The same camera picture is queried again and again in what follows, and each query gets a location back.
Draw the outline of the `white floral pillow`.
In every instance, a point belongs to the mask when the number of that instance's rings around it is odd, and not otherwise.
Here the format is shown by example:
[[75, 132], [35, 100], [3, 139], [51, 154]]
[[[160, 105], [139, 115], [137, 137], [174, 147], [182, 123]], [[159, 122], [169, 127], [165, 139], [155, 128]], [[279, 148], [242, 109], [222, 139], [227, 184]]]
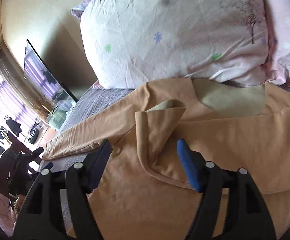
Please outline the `white floral pillow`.
[[80, 30], [104, 88], [171, 77], [241, 86], [267, 79], [263, 0], [92, 0]]

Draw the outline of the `tan fleece long-sleeve shirt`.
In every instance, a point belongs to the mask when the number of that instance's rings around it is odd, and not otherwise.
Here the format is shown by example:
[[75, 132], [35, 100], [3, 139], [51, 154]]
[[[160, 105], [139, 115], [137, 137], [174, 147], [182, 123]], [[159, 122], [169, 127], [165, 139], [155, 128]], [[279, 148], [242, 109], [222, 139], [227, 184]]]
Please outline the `tan fleece long-sleeve shirt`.
[[290, 93], [265, 86], [251, 116], [227, 117], [198, 99], [198, 82], [148, 82], [62, 132], [45, 161], [112, 152], [88, 202], [104, 239], [184, 239], [216, 170], [251, 176], [280, 238], [290, 228]]

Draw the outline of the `black flat television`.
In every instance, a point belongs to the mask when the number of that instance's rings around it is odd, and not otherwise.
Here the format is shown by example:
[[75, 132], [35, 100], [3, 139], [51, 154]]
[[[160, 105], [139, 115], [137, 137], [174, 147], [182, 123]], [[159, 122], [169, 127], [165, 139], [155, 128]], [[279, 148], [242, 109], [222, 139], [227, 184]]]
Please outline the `black flat television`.
[[65, 99], [78, 102], [76, 96], [49, 71], [29, 40], [25, 47], [24, 77], [35, 90], [54, 103]]

